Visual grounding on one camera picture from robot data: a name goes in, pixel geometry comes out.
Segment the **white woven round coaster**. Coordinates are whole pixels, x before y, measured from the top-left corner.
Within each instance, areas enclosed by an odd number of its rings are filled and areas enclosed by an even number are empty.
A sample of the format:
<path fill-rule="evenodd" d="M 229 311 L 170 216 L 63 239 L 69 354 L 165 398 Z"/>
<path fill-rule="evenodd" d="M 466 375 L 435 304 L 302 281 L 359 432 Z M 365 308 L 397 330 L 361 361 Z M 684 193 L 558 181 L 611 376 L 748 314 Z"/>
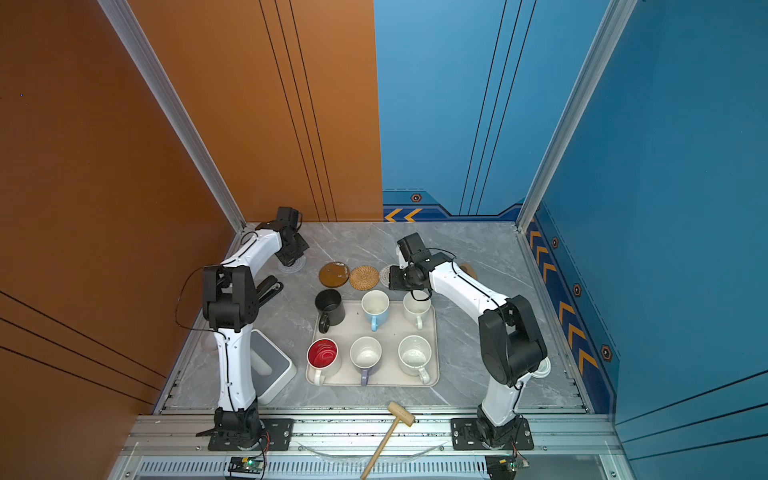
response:
<path fill-rule="evenodd" d="M 390 268 L 391 266 L 388 265 L 379 271 L 379 282 L 386 289 L 390 288 Z"/>

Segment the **glossy brown round coaster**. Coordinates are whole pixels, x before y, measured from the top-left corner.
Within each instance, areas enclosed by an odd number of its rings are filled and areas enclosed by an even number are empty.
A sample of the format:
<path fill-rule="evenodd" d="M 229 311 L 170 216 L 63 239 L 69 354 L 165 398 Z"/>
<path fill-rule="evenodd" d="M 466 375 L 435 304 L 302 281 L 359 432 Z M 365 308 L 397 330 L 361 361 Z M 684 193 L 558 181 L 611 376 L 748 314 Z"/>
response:
<path fill-rule="evenodd" d="M 325 264 L 318 273 L 318 280 L 327 288 L 339 288 L 349 280 L 349 277 L 349 267 L 338 261 Z"/>

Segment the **black mug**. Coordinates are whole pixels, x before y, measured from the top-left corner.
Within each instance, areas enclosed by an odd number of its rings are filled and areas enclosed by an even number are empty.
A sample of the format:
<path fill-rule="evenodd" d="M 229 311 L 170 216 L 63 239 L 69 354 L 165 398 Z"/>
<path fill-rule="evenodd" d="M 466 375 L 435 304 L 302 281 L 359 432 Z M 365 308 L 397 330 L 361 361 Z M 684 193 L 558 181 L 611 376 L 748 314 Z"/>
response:
<path fill-rule="evenodd" d="M 315 297 L 318 311 L 318 331 L 326 334 L 331 327 L 340 325 L 346 317 L 342 296 L 338 290 L 326 289 Z"/>

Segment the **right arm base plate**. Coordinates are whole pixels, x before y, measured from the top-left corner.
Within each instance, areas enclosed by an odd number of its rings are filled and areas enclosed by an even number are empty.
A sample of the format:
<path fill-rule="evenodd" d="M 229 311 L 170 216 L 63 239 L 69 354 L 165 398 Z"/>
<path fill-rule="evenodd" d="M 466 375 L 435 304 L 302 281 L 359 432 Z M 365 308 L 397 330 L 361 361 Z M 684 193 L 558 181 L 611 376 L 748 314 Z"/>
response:
<path fill-rule="evenodd" d="M 453 418 L 450 421 L 454 450 L 515 450 L 535 448 L 528 420 L 516 416 L 504 426 L 494 426 L 485 418 Z"/>

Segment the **paw print cork coaster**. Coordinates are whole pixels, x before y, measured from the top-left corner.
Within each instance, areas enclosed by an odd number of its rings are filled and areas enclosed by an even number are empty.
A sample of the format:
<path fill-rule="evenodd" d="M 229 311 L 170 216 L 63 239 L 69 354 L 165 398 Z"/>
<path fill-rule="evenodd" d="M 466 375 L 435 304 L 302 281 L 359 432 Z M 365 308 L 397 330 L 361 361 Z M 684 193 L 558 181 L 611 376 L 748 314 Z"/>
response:
<path fill-rule="evenodd" d="M 475 269 L 468 263 L 462 263 L 459 265 L 460 269 L 464 271 L 467 275 L 469 275 L 471 278 L 477 280 L 478 275 L 475 271 Z"/>

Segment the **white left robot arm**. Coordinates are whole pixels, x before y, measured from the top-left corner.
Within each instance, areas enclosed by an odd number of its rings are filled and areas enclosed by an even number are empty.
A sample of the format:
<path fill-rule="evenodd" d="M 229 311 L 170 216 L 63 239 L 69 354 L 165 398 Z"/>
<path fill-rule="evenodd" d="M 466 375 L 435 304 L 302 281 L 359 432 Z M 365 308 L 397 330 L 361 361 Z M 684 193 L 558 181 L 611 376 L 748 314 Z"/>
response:
<path fill-rule="evenodd" d="M 273 221 L 261 224 L 222 263 L 203 268 L 203 317 L 215 334 L 219 357 L 214 427 L 201 433 L 211 438 L 212 451 L 268 447 L 268 430 L 259 416 L 252 380 L 251 338 L 260 308 L 282 291 L 283 284 L 273 275 L 256 284 L 254 276 L 271 256 L 291 267 L 307 249 L 297 227 Z"/>

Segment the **clear glass round coaster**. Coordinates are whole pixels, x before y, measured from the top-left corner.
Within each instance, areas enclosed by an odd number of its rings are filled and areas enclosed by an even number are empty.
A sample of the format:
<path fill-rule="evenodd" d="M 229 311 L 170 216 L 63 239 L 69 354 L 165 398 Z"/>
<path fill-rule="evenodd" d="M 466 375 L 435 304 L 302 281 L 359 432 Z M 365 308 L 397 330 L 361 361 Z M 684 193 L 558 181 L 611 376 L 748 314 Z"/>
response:
<path fill-rule="evenodd" d="M 282 263 L 278 263 L 278 270 L 285 274 L 295 274 L 300 272 L 305 267 L 306 262 L 307 258 L 302 256 L 290 265 L 283 265 Z"/>

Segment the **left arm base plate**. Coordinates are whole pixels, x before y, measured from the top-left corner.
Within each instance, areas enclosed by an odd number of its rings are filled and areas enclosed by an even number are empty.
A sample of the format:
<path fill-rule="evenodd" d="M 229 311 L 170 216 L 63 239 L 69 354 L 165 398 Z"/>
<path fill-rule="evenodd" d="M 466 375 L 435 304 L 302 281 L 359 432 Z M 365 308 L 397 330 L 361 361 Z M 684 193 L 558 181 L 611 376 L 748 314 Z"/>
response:
<path fill-rule="evenodd" d="M 255 437 L 247 433 L 213 434 L 209 451 L 287 451 L 290 446 L 294 420 L 287 417 L 261 418 Z"/>

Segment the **tan woven rattan coaster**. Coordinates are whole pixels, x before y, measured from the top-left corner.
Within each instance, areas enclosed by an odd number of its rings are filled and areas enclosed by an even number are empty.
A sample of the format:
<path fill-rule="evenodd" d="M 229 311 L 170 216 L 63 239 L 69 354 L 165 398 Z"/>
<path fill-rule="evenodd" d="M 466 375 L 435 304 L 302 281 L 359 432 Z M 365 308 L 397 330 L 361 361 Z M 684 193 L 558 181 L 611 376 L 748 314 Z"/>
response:
<path fill-rule="evenodd" d="M 369 265 L 353 269 L 349 275 L 350 285 L 358 291 L 369 291 L 379 283 L 379 271 Z"/>

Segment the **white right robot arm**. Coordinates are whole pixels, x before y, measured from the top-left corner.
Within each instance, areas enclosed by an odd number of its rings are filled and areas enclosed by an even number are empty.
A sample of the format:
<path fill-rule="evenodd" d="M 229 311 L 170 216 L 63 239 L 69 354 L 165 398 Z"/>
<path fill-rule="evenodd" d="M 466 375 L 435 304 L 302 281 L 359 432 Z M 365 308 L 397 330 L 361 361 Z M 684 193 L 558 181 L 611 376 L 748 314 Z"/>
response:
<path fill-rule="evenodd" d="M 551 361 L 530 301 L 486 287 L 462 270 L 452 253 L 426 246 L 417 233 L 397 241 L 397 258 L 389 270 L 389 289 L 442 295 L 478 325 L 480 355 L 490 375 L 477 411 L 479 441 L 492 450 L 532 450 L 519 400 L 531 379 L 551 373 Z"/>

